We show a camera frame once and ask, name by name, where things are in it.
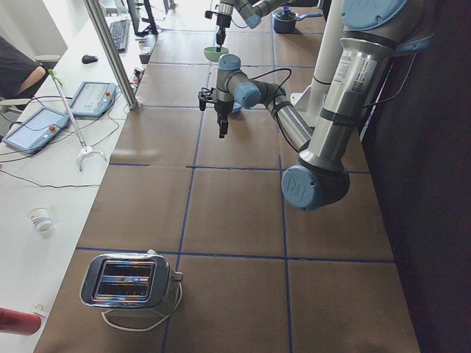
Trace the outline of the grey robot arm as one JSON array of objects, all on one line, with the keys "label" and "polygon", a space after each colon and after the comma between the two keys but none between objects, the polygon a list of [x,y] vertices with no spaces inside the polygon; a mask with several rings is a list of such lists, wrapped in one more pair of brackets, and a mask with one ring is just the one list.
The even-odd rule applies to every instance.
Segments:
[{"label": "grey robot arm", "polygon": [[226,38],[226,29],[230,27],[232,21],[233,10],[237,11],[250,29],[254,29],[260,24],[262,17],[282,5],[291,3],[293,3],[293,1],[266,0],[258,1],[254,4],[246,0],[220,1],[216,6],[215,12],[208,10],[205,13],[207,18],[210,18],[212,14],[217,16],[216,25],[218,26],[218,32],[216,33],[216,51],[220,52],[222,50]]},{"label": "grey robot arm", "polygon": [[393,56],[428,46],[433,36],[434,1],[320,1],[328,11],[313,79],[292,102],[281,85],[250,79],[240,58],[220,54],[216,86],[200,93],[217,112],[219,133],[235,103],[262,104],[298,153],[298,164],[283,174],[285,200],[314,210],[342,199],[350,178],[342,164],[361,111]]}]

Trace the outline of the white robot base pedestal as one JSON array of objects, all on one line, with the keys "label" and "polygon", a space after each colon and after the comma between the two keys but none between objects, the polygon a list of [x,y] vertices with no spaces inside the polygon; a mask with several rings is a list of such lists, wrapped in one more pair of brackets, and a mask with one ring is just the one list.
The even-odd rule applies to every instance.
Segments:
[{"label": "white robot base pedestal", "polygon": [[342,0],[333,0],[330,3],[311,84],[294,104],[298,112],[318,115],[327,97],[342,53],[340,36],[344,24],[341,19],[341,4]]}]

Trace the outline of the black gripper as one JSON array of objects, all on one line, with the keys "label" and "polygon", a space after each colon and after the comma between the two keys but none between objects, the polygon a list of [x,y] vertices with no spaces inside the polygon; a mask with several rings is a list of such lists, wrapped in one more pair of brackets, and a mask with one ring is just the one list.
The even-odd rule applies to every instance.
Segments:
[{"label": "black gripper", "polygon": [[231,112],[230,101],[218,101],[214,104],[217,112],[217,123],[219,125],[219,138],[224,138],[228,130],[227,116]]},{"label": "black gripper", "polygon": [[217,15],[216,25],[219,29],[216,33],[216,51],[221,51],[225,42],[225,30],[230,27],[230,15],[224,13],[217,13]]}]

